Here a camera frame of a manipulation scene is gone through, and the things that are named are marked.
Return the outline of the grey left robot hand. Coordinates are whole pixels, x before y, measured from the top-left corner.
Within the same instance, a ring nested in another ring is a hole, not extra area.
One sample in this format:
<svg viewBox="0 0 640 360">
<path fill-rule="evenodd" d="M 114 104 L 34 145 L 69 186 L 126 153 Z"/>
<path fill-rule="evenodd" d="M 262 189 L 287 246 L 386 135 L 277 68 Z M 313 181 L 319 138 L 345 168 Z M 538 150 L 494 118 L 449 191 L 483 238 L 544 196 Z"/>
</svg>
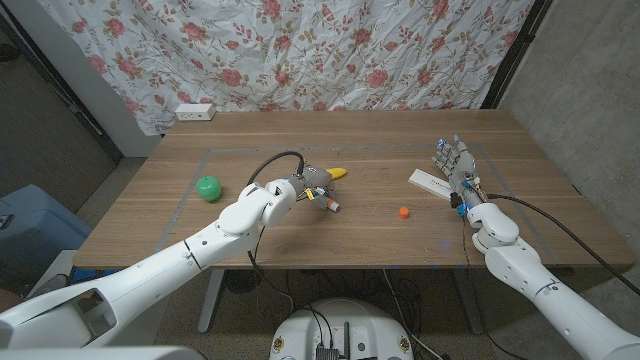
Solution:
<svg viewBox="0 0 640 360">
<path fill-rule="evenodd" d="M 325 169 L 305 165 L 300 175 L 289 179 L 296 194 L 302 199 L 309 200 L 311 205 L 337 213 L 341 210 L 334 196 L 334 181 L 332 174 Z"/>
</svg>

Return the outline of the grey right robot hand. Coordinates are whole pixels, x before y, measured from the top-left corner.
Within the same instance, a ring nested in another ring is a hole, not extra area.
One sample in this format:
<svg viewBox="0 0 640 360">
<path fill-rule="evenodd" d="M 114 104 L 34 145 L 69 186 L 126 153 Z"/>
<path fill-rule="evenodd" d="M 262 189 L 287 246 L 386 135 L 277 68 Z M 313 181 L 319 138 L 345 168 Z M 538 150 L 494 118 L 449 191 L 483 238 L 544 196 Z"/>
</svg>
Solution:
<svg viewBox="0 0 640 360">
<path fill-rule="evenodd" d="M 475 158 L 466 143 L 455 134 L 452 143 L 440 139 L 436 147 L 432 160 L 447 177 L 451 190 L 470 207 L 486 202 Z"/>
</svg>

